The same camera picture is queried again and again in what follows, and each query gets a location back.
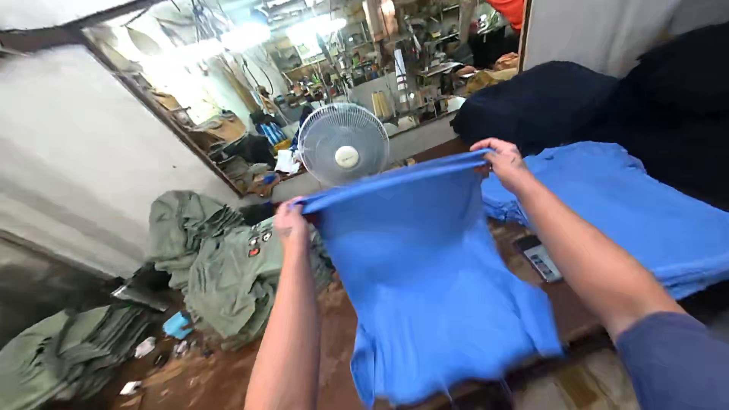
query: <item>mirror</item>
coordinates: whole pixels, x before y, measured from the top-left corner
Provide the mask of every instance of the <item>mirror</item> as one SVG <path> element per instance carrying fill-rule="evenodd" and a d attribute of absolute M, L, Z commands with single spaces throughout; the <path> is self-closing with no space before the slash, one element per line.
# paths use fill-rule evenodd
<path fill-rule="evenodd" d="M 269 196 L 306 172 L 297 132 L 324 105 L 358 104 L 397 138 L 515 75 L 523 2 L 497 7 L 168 0 L 85 34 L 242 193 Z"/>

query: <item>stack of blue t-shirts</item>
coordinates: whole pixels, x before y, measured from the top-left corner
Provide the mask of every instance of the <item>stack of blue t-shirts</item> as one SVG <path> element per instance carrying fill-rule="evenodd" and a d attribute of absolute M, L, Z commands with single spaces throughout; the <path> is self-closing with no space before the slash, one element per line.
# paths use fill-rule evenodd
<path fill-rule="evenodd" d="M 674 298 L 729 279 L 729 214 L 649 177 L 620 145 L 578 142 L 524 160 L 539 181 L 628 250 Z M 528 225 L 516 197 L 497 178 L 484 179 L 481 194 L 489 216 Z"/>
<path fill-rule="evenodd" d="M 561 352 L 547 296 L 506 268 L 480 199 L 483 152 L 420 163 L 303 200 L 359 319 L 360 398 L 415 403 Z"/>

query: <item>hand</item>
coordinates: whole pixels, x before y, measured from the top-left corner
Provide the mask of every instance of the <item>hand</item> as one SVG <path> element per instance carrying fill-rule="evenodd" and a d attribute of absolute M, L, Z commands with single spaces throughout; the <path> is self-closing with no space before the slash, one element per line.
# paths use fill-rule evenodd
<path fill-rule="evenodd" d="M 487 138 L 473 144 L 471 151 L 491 148 L 483 157 L 489 162 L 476 168 L 477 171 L 488 176 L 493 171 L 511 193 L 517 194 L 524 186 L 534 180 L 534 175 L 526 168 L 526 164 L 519 153 L 519 149 L 511 142 L 497 138 Z"/>
<path fill-rule="evenodd" d="M 290 247 L 301 246 L 306 248 L 309 241 L 309 224 L 301 216 L 301 205 L 294 205 L 301 197 L 285 201 L 278 206 L 276 216 L 273 217 L 273 227 L 281 237 L 284 251 Z"/>

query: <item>blue and white striped garment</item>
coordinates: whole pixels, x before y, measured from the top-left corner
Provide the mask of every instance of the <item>blue and white striped garment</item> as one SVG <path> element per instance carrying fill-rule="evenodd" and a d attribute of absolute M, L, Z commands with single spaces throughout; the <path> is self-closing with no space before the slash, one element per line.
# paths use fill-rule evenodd
<path fill-rule="evenodd" d="M 263 135 L 268 138 L 268 142 L 271 146 L 286 140 L 286 134 L 284 134 L 281 127 L 277 124 L 261 124 L 260 127 L 263 130 Z"/>

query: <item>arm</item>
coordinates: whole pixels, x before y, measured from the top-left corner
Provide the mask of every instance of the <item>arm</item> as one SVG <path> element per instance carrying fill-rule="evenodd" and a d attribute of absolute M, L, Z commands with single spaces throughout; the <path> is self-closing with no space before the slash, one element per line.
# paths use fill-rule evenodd
<path fill-rule="evenodd" d="M 494 150 L 486 153 L 494 173 L 517 196 L 564 279 L 598 315 L 613 341 L 649 314 L 685 313 L 625 249 L 534 178 L 514 144 L 489 138 L 477 142 L 471 150 L 484 147 Z"/>
<path fill-rule="evenodd" d="M 319 386 L 319 317 L 309 265 L 308 224 L 293 199 L 278 208 L 284 264 L 276 302 L 253 365 L 246 410 L 315 409 Z"/>

